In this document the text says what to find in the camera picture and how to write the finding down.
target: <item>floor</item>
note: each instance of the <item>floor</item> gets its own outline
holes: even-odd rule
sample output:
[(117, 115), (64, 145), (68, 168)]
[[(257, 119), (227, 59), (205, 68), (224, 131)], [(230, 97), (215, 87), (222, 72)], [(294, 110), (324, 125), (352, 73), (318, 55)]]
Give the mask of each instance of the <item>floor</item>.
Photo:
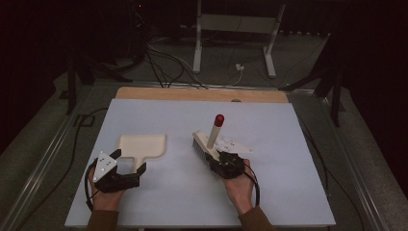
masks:
[[(95, 71), (97, 79), (93, 86), (78, 84), (78, 105), (72, 115), (65, 115), (67, 102), (59, 99), (60, 93), (66, 90), (64, 74), (55, 82), (55, 95), (0, 157), (2, 227), (11, 222), (14, 227), (23, 223), (17, 230), (77, 230), (64, 227), (64, 221), (106, 111), (97, 112), (93, 124), (80, 130), (76, 124), (77, 115), (108, 107), (118, 88), (276, 90), (306, 77), (326, 40), (279, 35), (272, 49), (277, 73), (272, 79), (267, 75), (262, 53), (268, 37), (208, 35), (203, 40), (201, 72), (195, 75), (189, 70), (194, 38), (182, 37), (175, 41), (154, 37), (148, 46), (151, 60), (146, 57), (145, 62), (123, 74), (133, 80), (132, 83), (120, 83)], [(127, 60), (118, 62), (121, 65), (128, 63)], [(238, 71), (236, 64), (242, 64), (243, 70)], [(305, 131), (310, 131), (305, 138), (337, 225), (330, 228), (280, 227), (279, 230), (408, 230), (406, 198), (398, 190), (348, 91), (342, 89), (341, 127), (337, 128), (328, 118), (330, 96), (325, 99), (312, 95), (318, 83), (316, 80), (288, 92), (288, 98), (298, 113), (299, 123)], [(49, 157), (47, 167), (33, 175), (44, 156)], [(33, 191), (24, 193), (24, 186), (34, 178), (37, 183), (32, 186)], [(59, 181), (59, 187), (49, 194)]]

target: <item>forearm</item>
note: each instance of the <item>forearm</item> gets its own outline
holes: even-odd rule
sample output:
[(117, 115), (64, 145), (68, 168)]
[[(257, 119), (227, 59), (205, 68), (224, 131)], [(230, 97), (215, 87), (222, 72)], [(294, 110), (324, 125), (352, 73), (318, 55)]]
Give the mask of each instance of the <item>forearm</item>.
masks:
[(239, 215), (244, 231), (276, 231), (259, 206)]
[(90, 215), (88, 231), (113, 231), (116, 230), (119, 212), (94, 210)]

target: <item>wooden edge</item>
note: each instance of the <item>wooden edge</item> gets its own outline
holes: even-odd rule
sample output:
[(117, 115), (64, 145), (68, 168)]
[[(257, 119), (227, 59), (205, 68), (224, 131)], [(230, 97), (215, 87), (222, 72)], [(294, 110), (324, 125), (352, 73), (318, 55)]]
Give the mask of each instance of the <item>wooden edge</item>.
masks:
[(117, 91), (115, 98), (289, 103), (288, 97), (283, 91), (275, 90), (197, 90), (122, 87)]

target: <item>white table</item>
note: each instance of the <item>white table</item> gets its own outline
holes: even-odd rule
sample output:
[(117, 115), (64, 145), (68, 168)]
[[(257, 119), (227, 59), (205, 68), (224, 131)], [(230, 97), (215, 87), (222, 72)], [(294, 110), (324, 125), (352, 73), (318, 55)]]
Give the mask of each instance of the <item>white table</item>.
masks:
[[(89, 158), (115, 150), (118, 136), (166, 134), (166, 153), (147, 162), (140, 187), (120, 205), (125, 227), (235, 227), (240, 222), (222, 183), (192, 148), (191, 133), (209, 134), (224, 114), (221, 136), (254, 150), (251, 160), (261, 188), (261, 207), (276, 226), (335, 224), (292, 104), (114, 99)], [(130, 163), (119, 162), (126, 173)], [(90, 211), (81, 182), (65, 225), (84, 227)]]

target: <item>dark background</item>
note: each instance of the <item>dark background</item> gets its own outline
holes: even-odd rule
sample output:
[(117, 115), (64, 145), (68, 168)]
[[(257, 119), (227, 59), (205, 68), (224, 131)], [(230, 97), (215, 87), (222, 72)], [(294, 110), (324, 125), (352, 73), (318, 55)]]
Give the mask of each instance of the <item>dark background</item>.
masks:
[[(54, 93), (53, 80), (66, 72), (66, 54), (72, 48), (100, 62), (114, 63), (126, 56), (122, 40), (132, 37), (123, 1), (23, 1), (0, 3), (1, 35), (1, 143), (0, 151)], [(146, 23), (180, 38), (180, 24), (195, 23), (192, 0), (140, 1)], [(274, 15), (277, 5), (265, 1), (203, 1), (203, 11)], [(343, 86), (374, 135), (399, 185), (408, 194), (408, 51), (407, 6), (404, 1), (287, 1), (281, 33), (331, 33), (314, 71), (345, 67)], [(116, 37), (109, 30), (115, 28)], [(92, 79), (85, 79), (91, 84)]]

